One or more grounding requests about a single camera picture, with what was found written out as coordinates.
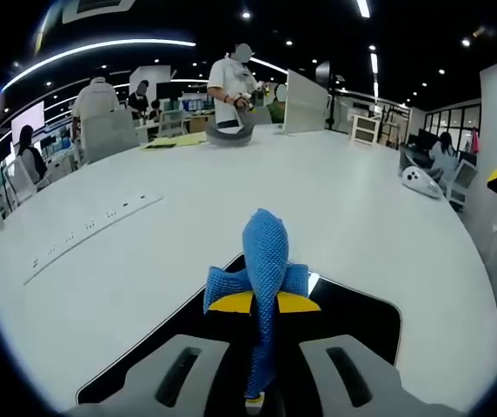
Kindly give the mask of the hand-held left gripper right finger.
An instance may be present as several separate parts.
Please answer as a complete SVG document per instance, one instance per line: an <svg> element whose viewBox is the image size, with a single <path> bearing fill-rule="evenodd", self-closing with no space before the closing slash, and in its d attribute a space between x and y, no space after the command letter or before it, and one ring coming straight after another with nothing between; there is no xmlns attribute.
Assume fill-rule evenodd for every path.
<svg viewBox="0 0 497 417"><path fill-rule="evenodd" d="M401 314L357 291L277 295L276 386L288 416L401 414Z"/></svg>

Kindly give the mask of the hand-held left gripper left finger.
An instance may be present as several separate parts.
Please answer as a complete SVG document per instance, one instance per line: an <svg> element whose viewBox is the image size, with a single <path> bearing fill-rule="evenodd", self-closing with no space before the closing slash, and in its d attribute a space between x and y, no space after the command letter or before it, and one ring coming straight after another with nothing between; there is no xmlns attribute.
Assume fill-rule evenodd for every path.
<svg viewBox="0 0 497 417"><path fill-rule="evenodd" d="M178 334L137 362L113 395L115 416L244 416L245 349Z"/></svg>

